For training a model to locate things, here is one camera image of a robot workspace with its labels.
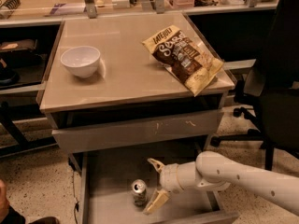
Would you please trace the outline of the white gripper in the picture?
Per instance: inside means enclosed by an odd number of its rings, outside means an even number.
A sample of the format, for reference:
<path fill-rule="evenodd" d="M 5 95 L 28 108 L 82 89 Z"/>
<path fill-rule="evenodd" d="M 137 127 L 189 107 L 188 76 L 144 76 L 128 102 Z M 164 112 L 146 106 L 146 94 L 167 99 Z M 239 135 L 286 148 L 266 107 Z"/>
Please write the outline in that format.
<path fill-rule="evenodd" d="M 200 175 L 196 169 L 195 162 L 182 164 L 164 164 L 153 158 L 148 162 L 160 173 L 160 184 L 162 189 L 156 189 L 148 204 L 143 210 L 145 215 L 151 215 L 161 208 L 170 198 L 170 193 L 179 194 L 186 189 L 195 189 L 200 182 Z"/>

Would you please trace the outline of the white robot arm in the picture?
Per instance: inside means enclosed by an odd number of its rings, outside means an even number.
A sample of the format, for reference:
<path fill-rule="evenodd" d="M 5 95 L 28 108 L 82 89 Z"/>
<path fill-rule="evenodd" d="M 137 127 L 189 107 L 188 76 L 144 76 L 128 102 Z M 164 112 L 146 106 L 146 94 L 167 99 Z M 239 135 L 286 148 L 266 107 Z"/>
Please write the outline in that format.
<path fill-rule="evenodd" d="M 299 215 L 299 178 L 267 171 L 230 160 L 213 151 L 203 151 L 195 161 L 163 164 L 153 158 L 148 162 L 159 174 L 156 189 L 143 213 L 159 210 L 171 197 L 187 189 L 213 191 L 235 184 L 263 197 L 289 212 Z"/>

